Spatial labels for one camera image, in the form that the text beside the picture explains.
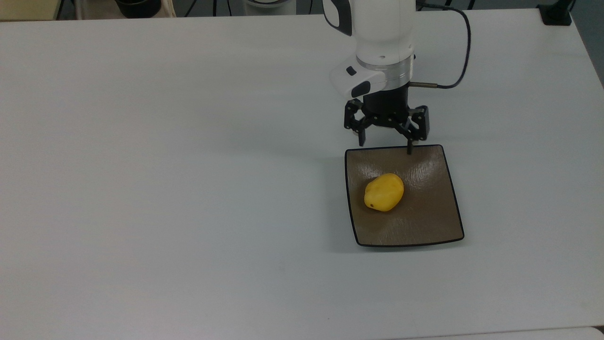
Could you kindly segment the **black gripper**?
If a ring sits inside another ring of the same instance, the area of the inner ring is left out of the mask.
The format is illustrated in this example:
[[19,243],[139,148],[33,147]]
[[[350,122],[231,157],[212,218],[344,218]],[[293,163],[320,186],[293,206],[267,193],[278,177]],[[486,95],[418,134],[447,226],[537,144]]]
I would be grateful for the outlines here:
[[[365,130],[371,125],[395,127],[406,138],[406,153],[412,155],[414,142],[427,140],[429,127],[429,107],[426,105],[410,109],[408,87],[378,91],[358,99],[349,100],[344,109],[344,127],[353,131],[360,147],[365,145]],[[361,111],[364,116],[356,118]]]

